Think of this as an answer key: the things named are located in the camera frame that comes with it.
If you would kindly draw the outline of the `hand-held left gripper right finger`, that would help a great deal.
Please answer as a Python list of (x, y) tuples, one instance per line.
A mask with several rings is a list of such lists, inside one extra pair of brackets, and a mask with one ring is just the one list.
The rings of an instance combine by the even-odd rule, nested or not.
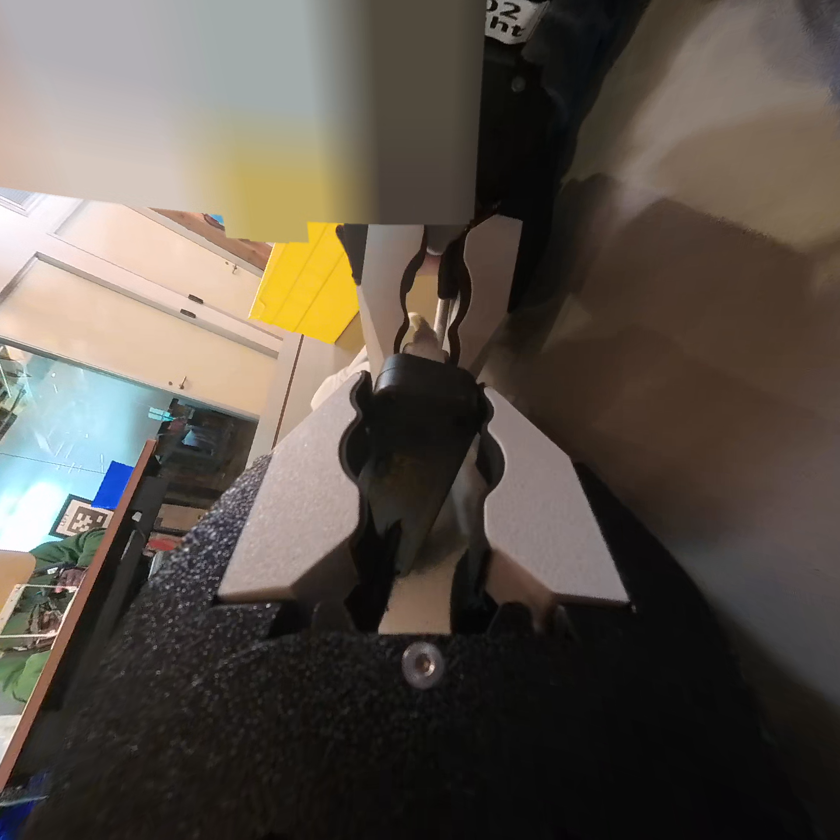
[(482, 391), (459, 562), (459, 617), (521, 604), (546, 627), (557, 606), (624, 608), (631, 598), (571, 458), (495, 388)]

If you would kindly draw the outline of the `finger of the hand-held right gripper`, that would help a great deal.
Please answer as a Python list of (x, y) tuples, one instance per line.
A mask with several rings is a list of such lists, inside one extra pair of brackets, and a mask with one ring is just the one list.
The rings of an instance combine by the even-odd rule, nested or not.
[(358, 300), (371, 373), (380, 373), (401, 349), (409, 324), (406, 295), (425, 256), (425, 226), (369, 225)]
[(437, 268), (436, 334), (452, 364), (477, 376), (508, 314), (522, 221), (492, 215), (445, 248)]

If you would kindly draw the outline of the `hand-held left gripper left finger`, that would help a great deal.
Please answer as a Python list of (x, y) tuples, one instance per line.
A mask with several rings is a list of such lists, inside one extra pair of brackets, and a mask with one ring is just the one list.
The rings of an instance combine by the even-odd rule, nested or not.
[(371, 374), (352, 374), (273, 450), (227, 564), (224, 604), (337, 603), (382, 617), (398, 530), (376, 532), (362, 472), (371, 457)]

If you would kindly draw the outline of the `black power strip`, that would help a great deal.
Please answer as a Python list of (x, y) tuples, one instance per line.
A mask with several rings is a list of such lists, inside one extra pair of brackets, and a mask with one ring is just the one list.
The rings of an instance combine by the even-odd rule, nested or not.
[(414, 566), (485, 417), (476, 378), (409, 353), (387, 358), (364, 409), (362, 488), (395, 573)]

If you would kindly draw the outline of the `yellow plastic bin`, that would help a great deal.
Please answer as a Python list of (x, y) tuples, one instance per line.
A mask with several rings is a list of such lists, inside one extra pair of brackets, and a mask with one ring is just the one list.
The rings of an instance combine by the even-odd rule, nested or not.
[(359, 311), (336, 224), (308, 224), (308, 241), (275, 243), (248, 314), (251, 321), (336, 343)]

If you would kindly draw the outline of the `framed tag picture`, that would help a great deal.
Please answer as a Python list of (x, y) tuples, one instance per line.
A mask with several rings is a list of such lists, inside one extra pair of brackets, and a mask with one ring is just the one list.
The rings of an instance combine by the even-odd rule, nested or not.
[(49, 536), (68, 539), (93, 530), (104, 530), (112, 516), (113, 510), (99, 508), (88, 499), (68, 495), (49, 529)]

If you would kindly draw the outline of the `cream door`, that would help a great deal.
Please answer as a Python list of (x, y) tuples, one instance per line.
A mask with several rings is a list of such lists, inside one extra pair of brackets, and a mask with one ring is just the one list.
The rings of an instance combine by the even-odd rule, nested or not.
[(4, 339), (253, 418), (277, 362), (42, 259), (2, 300), (1, 328)]
[(148, 209), (79, 201), (53, 237), (98, 261), (99, 284), (266, 355), (284, 332), (250, 320), (257, 267)]

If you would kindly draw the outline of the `glass partition window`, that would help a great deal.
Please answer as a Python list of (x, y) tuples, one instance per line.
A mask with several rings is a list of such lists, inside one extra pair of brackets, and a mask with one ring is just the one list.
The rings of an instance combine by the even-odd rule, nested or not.
[(155, 441), (165, 502), (209, 509), (244, 470), (257, 424), (88, 367), (1, 347), (1, 546), (52, 539), (68, 499), (93, 501), (112, 463)]

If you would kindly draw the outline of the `bare plywood board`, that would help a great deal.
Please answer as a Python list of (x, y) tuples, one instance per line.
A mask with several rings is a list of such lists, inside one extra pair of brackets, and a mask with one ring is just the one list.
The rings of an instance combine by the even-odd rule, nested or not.
[(29, 581), (36, 565), (36, 558), (30, 552), (2, 549), (1, 564), (1, 604), (4, 604), (15, 586)]

